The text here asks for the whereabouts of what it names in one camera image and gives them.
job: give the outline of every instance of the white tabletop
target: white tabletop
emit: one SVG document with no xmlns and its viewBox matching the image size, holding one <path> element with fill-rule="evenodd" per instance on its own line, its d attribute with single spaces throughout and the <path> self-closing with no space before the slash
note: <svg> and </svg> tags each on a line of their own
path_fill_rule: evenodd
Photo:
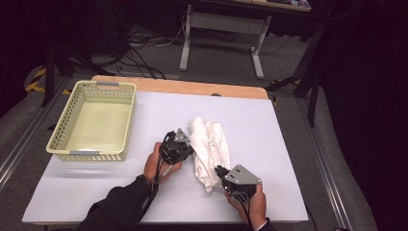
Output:
<svg viewBox="0 0 408 231">
<path fill-rule="evenodd" d="M 303 198 L 273 106 L 265 99 L 138 92 L 125 162 L 63 162 L 53 156 L 41 177 L 23 222 L 67 223 L 83 220 L 89 207 L 115 186 L 142 173 L 154 143 L 183 129 L 196 116 L 222 124 L 231 166 L 242 164 L 263 180 L 267 216 L 272 221 L 307 220 Z M 223 189 L 206 193 L 194 176 L 192 157 L 160 186 L 141 222 L 239 222 Z"/>
</svg>

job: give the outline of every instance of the light green basket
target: light green basket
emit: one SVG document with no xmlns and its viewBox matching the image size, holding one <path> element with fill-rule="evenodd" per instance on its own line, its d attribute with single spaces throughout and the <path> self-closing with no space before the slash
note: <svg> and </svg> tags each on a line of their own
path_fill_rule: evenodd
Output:
<svg viewBox="0 0 408 231">
<path fill-rule="evenodd" d="M 136 85 L 79 81 L 46 150 L 63 161 L 124 161 Z"/>
</svg>

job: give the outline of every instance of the person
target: person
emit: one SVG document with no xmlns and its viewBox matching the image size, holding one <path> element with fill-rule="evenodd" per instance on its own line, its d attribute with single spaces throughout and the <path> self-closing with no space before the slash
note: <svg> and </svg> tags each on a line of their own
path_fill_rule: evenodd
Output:
<svg viewBox="0 0 408 231">
<path fill-rule="evenodd" d="M 76 231 L 118 231 L 135 230 L 143 218 L 143 204 L 149 198 L 152 191 L 152 180 L 156 175 L 159 161 L 159 149 L 161 143 L 156 142 L 153 152 L 148 156 L 144 166 L 144 172 L 134 182 L 126 187 L 114 187 L 105 199 L 93 204 L 87 217 L 76 227 Z M 167 163 L 161 167 L 159 183 L 163 184 L 173 173 L 182 167 L 182 162 L 175 164 L 166 176 L 163 176 L 169 168 Z M 248 224 L 242 206 L 225 193 L 230 205 L 237 209 L 242 220 Z M 266 218 L 267 200 L 262 192 L 262 185 L 257 185 L 256 193 L 250 200 L 249 215 L 253 230 L 275 230 Z"/>
</svg>

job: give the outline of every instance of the black sleeve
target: black sleeve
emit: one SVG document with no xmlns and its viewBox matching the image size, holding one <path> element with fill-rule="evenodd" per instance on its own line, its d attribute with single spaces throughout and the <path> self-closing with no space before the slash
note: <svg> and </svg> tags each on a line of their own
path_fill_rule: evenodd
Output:
<svg viewBox="0 0 408 231">
<path fill-rule="evenodd" d="M 90 207 L 76 231 L 116 231 L 137 227 L 143 217 L 142 205 L 150 192 L 151 188 L 140 177 L 124 188 L 111 189 L 105 199 Z"/>
<path fill-rule="evenodd" d="M 269 218 L 267 218 L 267 223 L 259 231 L 276 231 L 276 229 L 270 223 Z"/>
</svg>

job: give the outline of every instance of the white towel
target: white towel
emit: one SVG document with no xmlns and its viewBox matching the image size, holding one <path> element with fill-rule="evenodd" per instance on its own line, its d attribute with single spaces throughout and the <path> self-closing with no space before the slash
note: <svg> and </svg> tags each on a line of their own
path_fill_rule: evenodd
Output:
<svg viewBox="0 0 408 231">
<path fill-rule="evenodd" d="M 201 117 L 191 121 L 191 146 L 194 148 L 195 176 L 204 184 L 207 193 L 220 184 L 216 166 L 231 169 L 227 140 L 220 123 L 204 122 Z"/>
</svg>

